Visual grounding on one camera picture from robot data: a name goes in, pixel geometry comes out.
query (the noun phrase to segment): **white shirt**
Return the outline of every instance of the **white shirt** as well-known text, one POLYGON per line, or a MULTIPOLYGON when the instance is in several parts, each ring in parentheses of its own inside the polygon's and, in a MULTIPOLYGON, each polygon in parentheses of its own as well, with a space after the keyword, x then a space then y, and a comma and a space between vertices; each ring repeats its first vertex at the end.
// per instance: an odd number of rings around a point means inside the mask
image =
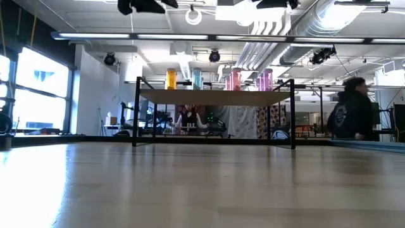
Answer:
MULTIPOLYGON (((206 129, 208 126, 206 124, 201 123, 201 119, 200 119, 200 116, 198 115, 198 113, 196 113, 196 115, 197 115, 197 127, 200 129, 206 129)), ((191 117, 191 111, 189 111, 187 113, 187 117, 191 117)), ((182 116, 180 115, 177 120, 176 126, 181 127, 181 125, 182 125, 182 116)))

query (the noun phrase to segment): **shelf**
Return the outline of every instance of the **shelf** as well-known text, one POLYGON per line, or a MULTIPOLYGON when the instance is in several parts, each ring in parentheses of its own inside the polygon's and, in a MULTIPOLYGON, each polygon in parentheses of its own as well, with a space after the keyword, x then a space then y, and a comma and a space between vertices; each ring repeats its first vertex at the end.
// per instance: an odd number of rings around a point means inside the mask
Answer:
POLYGON ((271 106, 289 92, 141 89, 140 95, 161 105, 271 106))

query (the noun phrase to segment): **wooden floor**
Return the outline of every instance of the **wooden floor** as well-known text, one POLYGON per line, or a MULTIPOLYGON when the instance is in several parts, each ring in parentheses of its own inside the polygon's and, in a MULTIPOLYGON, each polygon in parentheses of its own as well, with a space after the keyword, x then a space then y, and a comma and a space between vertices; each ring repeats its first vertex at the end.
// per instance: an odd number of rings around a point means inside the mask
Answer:
POLYGON ((80 143, 0 153, 0 227, 404 227, 405 155, 80 143))

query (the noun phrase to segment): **yellow cylinder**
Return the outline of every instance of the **yellow cylinder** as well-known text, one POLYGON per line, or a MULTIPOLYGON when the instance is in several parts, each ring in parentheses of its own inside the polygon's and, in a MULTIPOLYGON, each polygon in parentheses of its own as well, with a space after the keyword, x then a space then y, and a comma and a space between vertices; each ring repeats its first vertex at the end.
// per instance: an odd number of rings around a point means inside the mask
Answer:
POLYGON ((166 74, 166 89, 176 89, 177 86, 177 71, 176 69, 167 69, 166 74))

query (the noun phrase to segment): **black hoodie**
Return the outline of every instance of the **black hoodie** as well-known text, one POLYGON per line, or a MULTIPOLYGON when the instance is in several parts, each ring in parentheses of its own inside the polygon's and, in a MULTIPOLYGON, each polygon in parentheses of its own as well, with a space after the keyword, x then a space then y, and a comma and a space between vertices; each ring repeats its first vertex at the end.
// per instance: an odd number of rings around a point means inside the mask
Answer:
POLYGON ((328 119, 328 130, 339 139, 353 139, 356 133, 373 139, 370 99, 358 91, 340 92, 339 102, 328 119))

